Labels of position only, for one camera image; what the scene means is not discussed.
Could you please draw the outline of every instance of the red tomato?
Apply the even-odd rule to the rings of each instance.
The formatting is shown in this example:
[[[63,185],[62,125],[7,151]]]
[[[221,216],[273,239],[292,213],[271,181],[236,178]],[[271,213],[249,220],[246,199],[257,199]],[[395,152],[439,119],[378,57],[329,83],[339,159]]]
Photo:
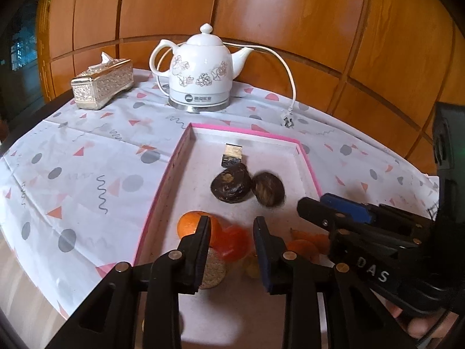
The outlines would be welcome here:
[[[223,230],[213,249],[225,262],[235,262],[246,256],[249,246],[250,238],[247,231],[233,225]]]

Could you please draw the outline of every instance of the lid knob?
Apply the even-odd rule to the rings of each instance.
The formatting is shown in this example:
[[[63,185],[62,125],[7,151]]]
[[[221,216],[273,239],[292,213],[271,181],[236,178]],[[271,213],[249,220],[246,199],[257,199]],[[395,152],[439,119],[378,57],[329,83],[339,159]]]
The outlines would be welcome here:
[[[213,27],[210,24],[203,24],[201,26],[202,34],[210,34],[213,31]]]

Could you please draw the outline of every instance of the white cable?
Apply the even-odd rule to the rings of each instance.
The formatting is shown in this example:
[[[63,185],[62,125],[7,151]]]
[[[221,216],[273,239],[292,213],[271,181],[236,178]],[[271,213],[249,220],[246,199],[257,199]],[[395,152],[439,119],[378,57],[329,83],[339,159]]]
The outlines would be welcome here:
[[[291,115],[292,115],[292,109],[294,108],[297,93],[296,93],[296,89],[295,89],[294,77],[292,77],[291,70],[289,69],[289,66],[284,61],[284,59],[276,51],[273,51],[271,48],[268,48],[268,47],[258,46],[258,45],[255,45],[255,44],[236,44],[236,43],[227,43],[227,42],[223,42],[223,43],[227,44],[228,46],[237,47],[237,48],[242,48],[242,47],[259,48],[261,50],[265,50],[265,51],[268,51],[268,52],[272,53],[273,55],[276,56],[276,58],[278,58],[280,60],[280,62],[283,64],[284,68],[286,68],[287,75],[289,76],[289,81],[291,82],[291,87],[292,87],[292,102],[291,102],[291,105],[289,106],[289,108],[287,109],[288,114],[283,113],[282,114],[282,119],[285,122],[286,127],[292,127],[294,124],[292,123]],[[166,57],[166,55],[170,51],[171,51],[171,48],[168,48],[168,50],[166,50],[165,53],[161,56],[161,58],[160,58],[160,60],[158,61],[158,64],[157,64],[157,69],[160,69],[161,62],[163,61],[164,57]],[[162,86],[160,84],[160,78],[158,76],[157,76],[157,85],[160,88],[161,92],[164,95],[169,97],[169,94],[166,93],[163,90],[163,88],[162,88]]]

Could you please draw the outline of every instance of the wooden wall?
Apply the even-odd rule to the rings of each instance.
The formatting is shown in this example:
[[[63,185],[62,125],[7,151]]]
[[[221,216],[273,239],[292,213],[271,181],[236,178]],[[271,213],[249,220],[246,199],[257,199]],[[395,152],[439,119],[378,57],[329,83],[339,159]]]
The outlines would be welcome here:
[[[183,41],[205,22],[224,39],[274,48],[299,101],[434,173],[433,104],[465,104],[465,39],[439,0],[51,0],[54,95],[102,50],[148,69],[160,39]],[[291,95],[268,54],[252,53],[238,80]]]

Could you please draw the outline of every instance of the kettle spout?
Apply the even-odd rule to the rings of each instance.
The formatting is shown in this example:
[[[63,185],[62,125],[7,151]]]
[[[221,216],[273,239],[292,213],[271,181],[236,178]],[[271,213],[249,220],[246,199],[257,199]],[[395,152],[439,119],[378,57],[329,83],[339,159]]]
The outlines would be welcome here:
[[[239,50],[237,52],[234,52],[232,56],[232,77],[235,79],[239,74],[241,73],[244,64],[246,62],[247,57],[250,55],[250,53],[253,51],[253,48],[249,47],[244,47],[242,50]]]

